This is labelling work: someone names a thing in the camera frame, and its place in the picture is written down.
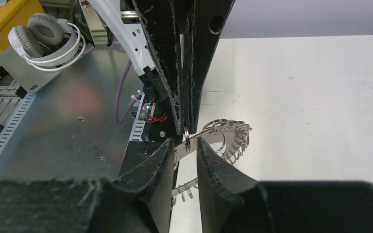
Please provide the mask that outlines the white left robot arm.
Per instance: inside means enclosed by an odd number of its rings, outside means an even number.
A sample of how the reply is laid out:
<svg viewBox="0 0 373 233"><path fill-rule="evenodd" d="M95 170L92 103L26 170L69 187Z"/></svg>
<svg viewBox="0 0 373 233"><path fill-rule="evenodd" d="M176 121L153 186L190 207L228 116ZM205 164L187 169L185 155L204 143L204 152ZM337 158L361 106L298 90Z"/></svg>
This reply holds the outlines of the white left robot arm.
<svg viewBox="0 0 373 233"><path fill-rule="evenodd" d="M171 113L178 134L196 133L205 79L232 0L135 0L138 23L125 24L119 1L90 4Z"/></svg>

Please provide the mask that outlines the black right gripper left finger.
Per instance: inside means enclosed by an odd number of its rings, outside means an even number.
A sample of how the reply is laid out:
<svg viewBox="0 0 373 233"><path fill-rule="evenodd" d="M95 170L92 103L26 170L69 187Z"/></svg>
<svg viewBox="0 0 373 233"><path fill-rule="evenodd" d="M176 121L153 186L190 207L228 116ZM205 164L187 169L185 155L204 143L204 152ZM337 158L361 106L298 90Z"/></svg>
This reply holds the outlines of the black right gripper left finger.
<svg viewBox="0 0 373 233"><path fill-rule="evenodd" d="M166 233L174 141L116 181L0 182L0 233Z"/></svg>

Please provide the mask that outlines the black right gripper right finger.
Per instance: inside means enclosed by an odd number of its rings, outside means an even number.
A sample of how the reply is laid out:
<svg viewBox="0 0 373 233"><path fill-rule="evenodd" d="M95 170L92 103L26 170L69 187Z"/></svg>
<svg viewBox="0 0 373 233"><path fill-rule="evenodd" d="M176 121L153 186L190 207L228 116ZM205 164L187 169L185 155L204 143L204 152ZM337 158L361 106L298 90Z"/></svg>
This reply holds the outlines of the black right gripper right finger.
<svg viewBox="0 0 373 233"><path fill-rule="evenodd" d="M197 140L204 233L373 233L373 184L257 181Z"/></svg>

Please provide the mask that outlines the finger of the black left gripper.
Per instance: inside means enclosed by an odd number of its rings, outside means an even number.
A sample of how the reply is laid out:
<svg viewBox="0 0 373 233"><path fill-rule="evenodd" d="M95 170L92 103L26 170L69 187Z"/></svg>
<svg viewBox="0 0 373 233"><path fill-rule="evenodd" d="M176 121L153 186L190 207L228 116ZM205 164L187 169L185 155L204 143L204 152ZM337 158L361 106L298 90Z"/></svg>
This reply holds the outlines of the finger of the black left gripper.
<svg viewBox="0 0 373 233"><path fill-rule="evenodd" d="M186 129L196 133L203 85L234 0L194 0L187 12Z"/></svg>
<svg viewBox="0 0 373 233"><path fill-rule="evenodd" d="M181 46L175 23L174 1L134 0L134 7L140 17L151 57L170 99L176 132L185 130L181 84Z"/></svg>

